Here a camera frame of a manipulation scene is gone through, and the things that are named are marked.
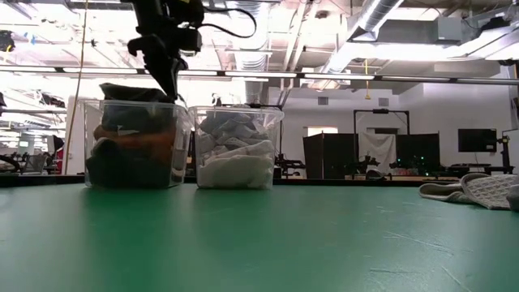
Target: crumpled fabric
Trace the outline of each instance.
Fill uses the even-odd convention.
[[[479,204],[490,210],[519,211],[519,177],[513,174],[467,174],[459,183],[426,183],[422,198],[457,204]]]
[[[102,84],[105,100],[167,102],[158,89]],[[172,181],[176,118],[171,108],[105,105],[85,165],[90,183],[107,188],[164,188]]]
[[[199,187],[269,188],[275,148],[259,114],[208,110],[199,125]]]

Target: black partition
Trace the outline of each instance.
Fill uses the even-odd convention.
[[[397,135],[397,160],[440,166],[440,134]]]
[[[344,179],[356,171],[354,134],[320,134],[303,138],[307,178]],[[423,173],[440,167],[440,135],[397,135],[397,165]]]
[[[354,134],[320,134],[302,140],[309,179],[344,179],[356,162]]]
[[[307,178],[323,179],[323,135],[302,138]]]

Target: white wall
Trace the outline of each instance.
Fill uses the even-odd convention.
[[[495,128],[500,137],[512,126],[509,102],[506,86],[420,84],[402,93],[399,105],[411,113],[411,133],[440,133],[441,163],[452,165],[476,163],[473,153],[457,151],[457,130]],[[478,162],[502,165],[501,150],[477,153]]]
[[[282,152],[288,159],[305,161],[302,138],[306,135],[304,127],[337,127],[339,133],[354,132],[353,110],[373,110],[378,106],[378,97],[390,99],[390,109],[398,109],[398,96],[390,90],[371,90],[370,100],[365,99],[366,91],[325,90],[316,92],[306,88],[297,88],[287,99],[285,118],[283,119]],[[277,102],[278,95],[270,97],[270,103]],[[317,105],[317,97],[328,97],[329,105]],[[406,132],[406,125],[394,114],[357,114],[357,131],[366,131],[368,127],[392,127]]]

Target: white fabric sheet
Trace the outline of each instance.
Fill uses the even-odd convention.
[[[369,155],[380,163],[376,167],[383,173],[390,171],[389,164],[397,160],[397,137],[395,135],[358,133],[358,158]]]

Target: workbench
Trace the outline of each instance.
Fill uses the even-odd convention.
[[[0,189],[0,291],[514,291],[519,214],[416,187]]]

